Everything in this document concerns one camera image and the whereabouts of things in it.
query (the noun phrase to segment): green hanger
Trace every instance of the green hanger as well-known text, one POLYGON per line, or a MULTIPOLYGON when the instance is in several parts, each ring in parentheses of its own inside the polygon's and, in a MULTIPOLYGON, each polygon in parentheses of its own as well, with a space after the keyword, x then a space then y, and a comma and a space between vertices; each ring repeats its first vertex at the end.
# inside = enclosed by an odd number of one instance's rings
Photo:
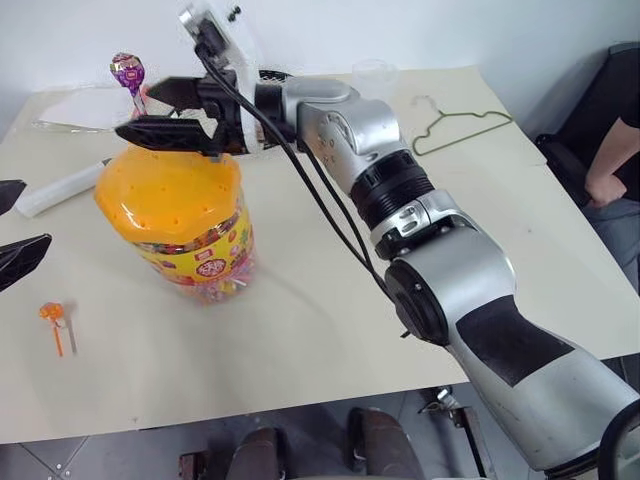
POLYGON ((435 119, 433 122, 431 122, 431 124, 429 124, 427 126, 427 129, 426 129, 424 135, 418 135, 416 138, 413 139, 413 143, 411 144, 411 147, 413 148, 413 153, 415 153, 419 157, 422 157, 424 155, 428 155, 429 153, 437 152, 438 150, 442 150, 443 148, 450 147, 451 145, 455 145, 456 143, 464 142, 465 140, 469 140, 470 138, 477 137, 478 135, 482 135, 483 133, 490 132, 491 130, 495 130, 496 128, 504 127, 505 125, 508 125, 511 122, 513 122, 513 118, 510 115, 507 115, 506 113, 502 113, 502 112, 496 112, 494 110, 489 110, 489 111, 486 111, 484 113, 476 113, 476 112, 445 113, 445 112, 443 112, 442 110, 440 110, 436 106, 436 104, 433 101, 433 99, 431 99, 430 97, 426 97, 426 99, 430 101, 430 103, 433 106, 433 108, 438 112, 439 117, 437 119, 435 119), (494 125, 492 127, 485 128, 484 130, 480 130, 479 132, 472 133, 471 135, 467 135, 466 137, 458 138, 457 140, 454 140, 452 142, 445 143, 444 145, 440 145, 439 147, 432 148, 431 150, 427 150, 426 152, 419 152, 418 149, 416 148, 416 145, 417 145, 418 141, 426 139, 426 138, 429 138, 431 136, 431 129, 433 127, 435 127, 441 120, 443 120, 443 119, 445 119, 447 117, 485 118, 485 117, 488 117, 488 116, 502 117, 502 118, 506 119, 506 121, 504 121, 502 123, 499 123, 498 125, 494 125))

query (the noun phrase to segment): black cable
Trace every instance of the black cable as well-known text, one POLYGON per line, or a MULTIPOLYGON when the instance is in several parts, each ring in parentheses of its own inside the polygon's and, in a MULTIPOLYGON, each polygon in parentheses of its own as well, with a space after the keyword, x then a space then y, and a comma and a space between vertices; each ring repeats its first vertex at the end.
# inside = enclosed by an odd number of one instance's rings
MULTIPOLYGON (((211 75, 218 82, 218 84, 220 85, 220 88, 222 88, 222 90, 224 90, 224 92, 227 95, 229 95, 236 102, 238 102, 238 104, 242 108, 244 108, 253 117, 255 117, 262 124, 263 128, 267 130, 273 136, 273 138, 275 138, 275 140, 284 150, 284 153, 287 155, 287 157, 289 157, 289 160, 291 161, 291 163, 293 164, 293 167, 296 169, 296 172, 298 173, 298 175, 304 182, 305 186, 307 187, 307 190, 309 190, 309 192, 311 193, 311 196, 315 200, 318 207, 320 207, 320 210, 322 211, 323 215, 325 216, 325 218, 327 219, 327 221, 329 222, 333 230, 336 232, 338 237, 340 237, 340 239, 351 251, 351 253, 353 253, 356 256, 356 258, 364 265, 364 267, 371 273, 371 275, 373 275, 376 281, 376 284, 378 284, 378 286, 383 290, 385 295, 388 296, 386 287, 384 287, 384 281, 373 269, 373 266, 371 264, 371 259, 369 258, 369 262, 363 259, 355 250, 355 247, 351 244, 351 242, 349 242, 347 237, 344 235, 344 233, 342 232, 338 224, 335 222, 333 216, 327 209, 327 206, 322 201, 322 198, 320 197, 320 194, 318 193, 315 186, 311 182, 311 179, 309 178, 304 168, 300 164, 300 161, 298 160, 298 157, 296 156, 295 152, 293 151, 293 149, 291 148, 287 140, 284 138, 284 136, 282 135, 278 127, 276 127, 266 115, 264 115, 260 110, 258 110, 256 106, 253 105, 249 100, 247 100, 247 98, 245 98, 235 87, 233 87, 229 82, 227 82, 227 79, 224 78, 222 73, 220 73, 217 70, 217 68, 211 61, 210 59, 211 54, 209 52, 209 49, 204 44, 196 45, 195 53, 200 59, 200 61, 202 62, 202 65, 204 66, 204 68, 207 70, 207 73, 209 73, 209 75, 211 75)), ((366 249, 363 251, 363 253, 365 254, 365 258, 368 258, 368 252, 366 253, 365 252, 366 252, 366 249)))
MULTIPOLYGON (((324 173, 323 168, 320 166, 320 162, 318 162, 318 159, 315 157, 315 155, 313 154, 309 146, 304 142, 300 142, 300 146, 302 147, 302 150, 307 155, 307 157, 309 157, 309 161, 311 162, 311 165, 313 165, 313 168, 316 170, 316 173, 320 177, 320 180, 322 180, 322 183, 324 184, 326 189, 329 191, 329 194, 331 194, 331 197, 333 198, 334 202, 336 202, 336 205, 338 205, 338 208, 344 215, 344 218, 347 220, 349 227, 351 227, 351 230, 353 231, 353 235, 356 237, 356 241, 358 242, 358 245, 360 245, 360 249, 362 250, 362 255, 364 255, 364 258, 362 258, 358 254, 358 252, 352 251, 352 253, 356 257, 358 257, 358 260, 360 260, 360 263, 362 263, 364 267, 367 270, 369 270, 369 272, 371 272, 371 275, 373 275, 373 279, 378 284, 380 289, 384 292, 384 294, 387 297, 389 297, 389 299, 391 299, 391 297, 389 296, 389 292, 387 292, 387 286, 385 285, 384 280, 382 279, 382 277, 380 277, 380 275, 376 273, 375 267, 371 262, 371 257, 369 256, 369 250, 367 249, 367 245, 364 243, 364 240, 362 239, 362 235, 360 234, 360 230, 358 230, 358 226, 353 221, 353 217, 349 213, 349 210, 347 210, 347 207, 345 206, 344 202, 338 195, 338 192, 336 192, 335 188, 333 188, 333 185, 331 185, 331 182, 327 178, 327 175, 324 173)), ((349 247, 350 249, 353 249, 353 245, 351 245, 351 243, 349 243, 349 247)))

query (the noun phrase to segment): lollipop stick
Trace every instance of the lollipop stick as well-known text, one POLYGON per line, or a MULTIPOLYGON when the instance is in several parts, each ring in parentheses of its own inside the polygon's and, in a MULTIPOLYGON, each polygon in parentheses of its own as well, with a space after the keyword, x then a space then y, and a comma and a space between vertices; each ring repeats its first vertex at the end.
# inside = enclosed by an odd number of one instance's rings
POLYGON ((64 354, 62 353, 62 342, 60 342, 60 335, 58 334, 58 327, 53 325, 53 338, 56 341, 56 348, 58 349, 58 356, 62 357, 64 354))
POLYGON ((136 107, 136 111, 138 115, 146 115, 147 109, 144 106, 144 102, 142 101, 142 95, 140 95, 140 91, 136 92, 133 96, 133 105, 136 107))

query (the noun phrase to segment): wire hanger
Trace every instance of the wire hanger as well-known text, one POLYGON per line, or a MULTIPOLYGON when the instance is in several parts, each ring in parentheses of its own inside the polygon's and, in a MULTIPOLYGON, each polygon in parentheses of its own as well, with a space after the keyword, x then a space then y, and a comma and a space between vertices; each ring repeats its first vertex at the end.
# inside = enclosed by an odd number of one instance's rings
POLYGON ((417 96, 414 97, 413 99, 413 104, 415 105, 417 103, 418 100, 420 99, 424 99, 427 100, 429 102, 429 104, 431 105, 431 107, 438 112, 438 118, 436 118, 433 122, 431 122, 427 128, 426 131, 424 133, 424 135, 418 135, 417 137, 415 137, 413 139, 413 142, 411 144, 411 147, 413 148, 413 153, 415 153, 417 156, 422 157, 424 155, 428 155, 430 153, 433 152, 437 152, 438 150, 442 150, 443 148, 447 148, 450 147, 451 145, 455 145, 457 143, 461 143, 464 142, 465 140, 469 140, 470 138, 473 137, 477 137, 478 135, 482 135, 483 133, 487 133, 490 132, 491 130, 495 130, 497 128, 500 127, 504 127, 505 125, 510 124, 511 122, 513 122, 513 117, 511 117, 510 115, 507 115, 506 113, 502 113, 502 112, 497 112, 495 110, 488 110, 484 113, 477 113, 477 112, 456 112, 456 113, 446 113, 443 112, 442 110, 440 110, 438 108, 438 106, 436 105, 436 102, 433 100, 433 98, 431 98, 428 95, 423 95, 423 96, 417 96), (505 121, 503 121, 502 123, 499 123, 497 125, 493 125, 489 128, 485 128, 484 130, 480 130, 479 132, 475 132, 472 133, 471 135, 467 135, 465 137, 462 138, 458 138, 456 140, 453 140, 449 143, 445 143, 444 145, 440 145, 438 147, 432 148, 430 150, 426 150, 424 152, 420 152, 418 151, 418 149, 416 148, 418 142, 420 140, 424 140, 426 138, 429 138, 431 136, 431 129, 433 127, 435 127, 440 121, 442 121, 443 119, 447 118, 447 117, 475 117, 475 118, 486 118, 489 116, 497 116, 497 117, 502 117, 505 119, 505 121))

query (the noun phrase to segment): orange lollipop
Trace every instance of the orange lollipop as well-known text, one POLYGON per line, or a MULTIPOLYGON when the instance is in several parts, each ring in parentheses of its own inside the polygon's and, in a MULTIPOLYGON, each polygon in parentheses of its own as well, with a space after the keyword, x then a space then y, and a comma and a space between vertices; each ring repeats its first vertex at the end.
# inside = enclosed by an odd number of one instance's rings
POLYGON ((61 325, 58 323, 58 320, 64 318, 64 308, 59 303, 49 302, 40 307, 39 313, 42 318, 49 320, 51 323, 53 338, 56 341, 56 348, 58 349, 58 356, 62 357, 62 343, 60 342, 60 335, 58 334, 58 329, 61 325))

